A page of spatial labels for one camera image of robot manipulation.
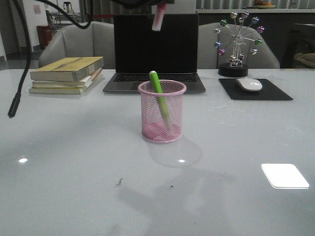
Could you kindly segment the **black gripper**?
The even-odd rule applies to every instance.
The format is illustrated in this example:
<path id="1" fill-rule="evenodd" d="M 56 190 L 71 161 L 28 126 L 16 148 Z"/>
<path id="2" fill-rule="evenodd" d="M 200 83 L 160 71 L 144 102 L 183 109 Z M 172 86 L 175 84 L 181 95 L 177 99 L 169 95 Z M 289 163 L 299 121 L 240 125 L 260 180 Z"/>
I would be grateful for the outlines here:
<path id="1" fill-rule="evenodd" d="M 159 5 L 162 3 L 174 4 L 174 0 L 112 0 L 115 3 L 118 3 L 124 7 L 141 7 L 141 6 L 152 6 Z"/>

